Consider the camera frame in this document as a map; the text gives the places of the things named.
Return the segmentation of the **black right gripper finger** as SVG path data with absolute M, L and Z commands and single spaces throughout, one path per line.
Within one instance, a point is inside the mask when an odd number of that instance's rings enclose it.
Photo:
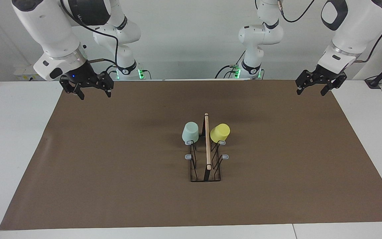
M 81 90 L 82 85 L 80 83 L 77 83 L 73 86 L 67 78 L 60 78 L 60 84 L 66 93 L 75 94 L 81 100 L 84 100 L 85 95 Z
M 110 98 L 112 95 L 111 91 L 114 88 L 114 81 L 112 80 L 110 74 L 109 73 L 98 74 L 96 87 L 98 89 L 105 91 L 105 94 L 107 95 L 107 97 Z

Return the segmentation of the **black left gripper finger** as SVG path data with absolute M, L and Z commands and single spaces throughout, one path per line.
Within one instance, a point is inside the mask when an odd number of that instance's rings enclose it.
M 295 80 L 297 86 L 297 95 L 301 95 L 305 88 L 310 86 L 310 72 L 303 70 Z
M 344 81 L 347 79 L 346 74 L 340 74 L 337 78 L 334 80 L 329 79 L 328 77 L 323 77 L 323 83 L 325 83 L 325 86 L 320 91 L 320 94 L 322 96 L 325 96 L 330 90 L 334 88 L 340 88 L 340 86 L 344 83 Z

